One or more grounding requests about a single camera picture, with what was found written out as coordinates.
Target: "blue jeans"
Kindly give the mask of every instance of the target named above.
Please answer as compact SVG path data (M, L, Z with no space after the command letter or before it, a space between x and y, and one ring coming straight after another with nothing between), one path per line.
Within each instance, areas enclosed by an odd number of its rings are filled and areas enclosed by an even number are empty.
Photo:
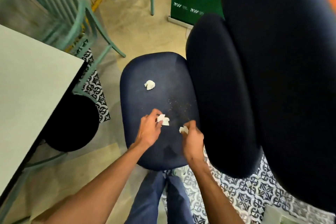
M166 179L161 171L149 172L134 199L125 224L156 224L162 192L167 186L168 224L194 224L190 202L184 185L178 176Z

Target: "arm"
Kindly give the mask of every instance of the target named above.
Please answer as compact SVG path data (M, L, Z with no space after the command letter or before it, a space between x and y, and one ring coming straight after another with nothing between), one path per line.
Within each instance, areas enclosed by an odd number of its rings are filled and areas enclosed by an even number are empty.
M137 138L128 151L71 197L46 224L104 224L139 158L159 137L159 114L154 109L142 117Z
M204 161L204 136L194 120L184 124L189 133L183 132L183 153L193 171L203 198L205 211L211 224L244 224L231 202L213 179Z

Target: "crumpled white paper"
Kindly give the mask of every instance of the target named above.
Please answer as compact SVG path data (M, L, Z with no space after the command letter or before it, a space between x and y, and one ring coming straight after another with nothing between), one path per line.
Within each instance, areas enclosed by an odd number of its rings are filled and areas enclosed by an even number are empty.
M169 118L165 117L165 114L160 114L157 117L157 122L162 121L162 120L163 120L163 123L162 123L163 126L169 126Z
M185 132L186 134L189 133L189 129L186 126L180 127L180 133Z
M147 87L147 90L151 90L155 87L155 82L151 81L151 80L148 80L146 83L145 83L145 87Z

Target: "white table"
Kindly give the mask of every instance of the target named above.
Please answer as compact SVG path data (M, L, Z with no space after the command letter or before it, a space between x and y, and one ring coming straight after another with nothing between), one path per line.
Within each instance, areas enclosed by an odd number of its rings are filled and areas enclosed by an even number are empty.
M84 68L82 59L0 25L0 205Z

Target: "beige floor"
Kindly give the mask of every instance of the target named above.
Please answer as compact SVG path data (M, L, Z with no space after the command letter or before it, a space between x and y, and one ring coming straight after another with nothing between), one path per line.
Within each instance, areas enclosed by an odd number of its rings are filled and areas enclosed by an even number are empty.
M121 71L137 56L155 52L176 52L185 57L186 29L167 21L171 0L155 0L155 15L150 15L150 0L103 0L97 15L112 41L127 55L111 51L98 67L111 120L100 125L94 139L84 148L70 153L61 163L32 174L22 188L5 220L11 223L26 215L33 219L57 201L78 191L126 150L121 118L119 81ZM93 55L104 48L100 38ZM55 154L41 146L34 159ZM146 170L132 172L107 223L124 223ZM158 223L167 218L160 204Z

